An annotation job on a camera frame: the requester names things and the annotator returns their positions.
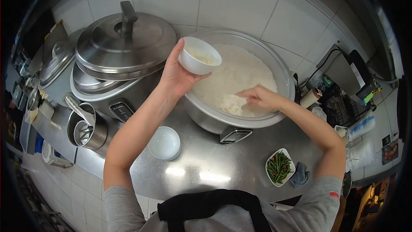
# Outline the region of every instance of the stainless steel counter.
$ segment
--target stainless steel counter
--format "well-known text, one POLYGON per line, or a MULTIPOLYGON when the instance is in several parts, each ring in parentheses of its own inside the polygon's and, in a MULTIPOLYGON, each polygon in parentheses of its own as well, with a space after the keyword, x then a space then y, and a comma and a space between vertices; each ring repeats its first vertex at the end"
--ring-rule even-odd
MULTIPOLYGON (((105 144, 97 151, 79 148, 76 157, 77 165, 99 178, 103 178, 107 147, 122 125, 114 119, 106 120, 108 138, 105 144)), ((288 118, 274 126, 255 129, 251 136, 229 145, 220 144, 219 136, 197 126, 181 101, 162 125, 178 132, 181 154, 166 162, 153 157, 145 148, 130 168, 135 192, 160 200, 217 188, 247 191, 267 202, 284 200, 301 195, 310 185, 294 188, 287 182, 280 188, 275 187, 265 172, 267 158, 276 150, 286 148, 295 165, 305 163, 313 178, 321 157, 321 151, 288 118)))
POLYGON ((31 125, 56 151, 74 163, 77 148, 69 142, 66 132, 71 112, 70 109, 58 105, 54 107, 54 114, 50 120, 39 111, 31 125))

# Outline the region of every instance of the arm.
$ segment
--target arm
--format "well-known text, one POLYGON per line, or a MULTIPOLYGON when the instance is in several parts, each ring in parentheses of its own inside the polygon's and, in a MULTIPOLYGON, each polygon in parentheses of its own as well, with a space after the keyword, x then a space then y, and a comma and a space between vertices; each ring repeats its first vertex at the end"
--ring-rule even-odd
POLYGON ((180 97, 207 75, 194 75, 178 62, 184 46, 180 39, 170 53, 162 78, 147 100, 110 142, 103 170, 104 189, 122 185, 133 190, 129 169, 180 97))
POLYGON ((282 97, 262 85, 237 94, 247 97, 248 105, 258 105, 267 109, 280 110, 293 120, 323 152, 316 171, 316 177, 335 176, 340 180, 345 174, 345 145, 333 128, 311 111, 282 97))

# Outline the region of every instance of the white bowl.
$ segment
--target white bowl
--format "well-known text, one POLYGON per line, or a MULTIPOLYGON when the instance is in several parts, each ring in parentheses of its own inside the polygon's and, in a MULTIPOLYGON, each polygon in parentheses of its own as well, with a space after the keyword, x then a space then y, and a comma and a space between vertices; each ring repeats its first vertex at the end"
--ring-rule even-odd
POLYGON ((185 40, 185 47, 179 54, 179 62, 189 72, 195 75, 206 75, 210 73, 216 66, 222 64, 222 57, 220 56, 219 52, 217 52, 216 49, 208 43, 194 37, 184 37, 183 39, 185 40), (186 50, 187 48, 200 49, 212 54, 216 60, 216 63, 206 64, 196 59, 186 50))
POLYGON ((162 160, 173 160, 182 150, 178 133, 168 126, 157 128, 147 146, 153 156, 162 160))
POLYGON ((281 187, 281 186, 284 185, 284 184, 286 183, 286 181, 288 181, 289 178, 291 178, 291 176, 295 173, 296 167, 295 167, 295 164, 293 164, 293 161, 292 161, 291 156, 289 155, 288 151, 286 151, 285 148, 282 148, 282 149, 277 150, 275 153, 272 154, 272 156, 270 156, 270 157, 267 159, 267 161, 266 161, 266 163, 265 163, 265 170, 266 170, 267 178, 269 178, 269 181, 271 181, 272 184, 274 184, 276 187, 281 187), (269 173, 267 172, 267 163, 268 163, 268 162, 270 161, 270 159, 271 159, 273 156, 275 156, 275 154, 278 153, 278 152, 283 152, 283 153, 286 155, 286 157, 288 157, 288 158, 291 160, 291 164, 290 164, 291 173, 287 174, 286 178, 282 180, 282 184, 280 184, 280 183, 274 183, 274 182, 272 181, 272 179, 270 179, 269 173))

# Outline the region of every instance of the dish towel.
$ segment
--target dish towel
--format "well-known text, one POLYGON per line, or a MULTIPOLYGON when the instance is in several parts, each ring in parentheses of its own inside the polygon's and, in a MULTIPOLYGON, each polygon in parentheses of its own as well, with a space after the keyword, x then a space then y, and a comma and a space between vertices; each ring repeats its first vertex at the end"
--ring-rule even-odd
POLYGON ((297 163, 296 172, 291 177, 291 183, 295 188, 303 186, 308 181, 310 172, 306 171, 306 168, 305 164, 297 163))

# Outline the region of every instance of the gray cloth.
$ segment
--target gray cloth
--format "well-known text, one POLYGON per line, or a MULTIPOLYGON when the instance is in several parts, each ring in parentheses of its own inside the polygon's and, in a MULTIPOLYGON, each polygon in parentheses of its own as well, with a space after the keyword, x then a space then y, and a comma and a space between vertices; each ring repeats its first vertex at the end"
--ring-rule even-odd
MULTIPOLYGON (((313 187, 302 195, 295 207, 279 211, 260 201, 272 231, 329 232, 339 209, 342 181, 333 176, 317 178, 313 187)), ((113 186, 105 191, 106 217, 109 231, 168 231, 167 223, 159 220, 155 212, 145 221, 136 195, 131 189, 113 186)), ((205 219, 187 220, 186 232, 190 231, 254 231, 249 212, 235 205, 226 205, 216 214, 205 219)))
POLYGON ((291 177, 291 183, 295 188, 301 187, 309 180, 310 172, 306 171, 306 165, 298 162, 296 172, 291 177))

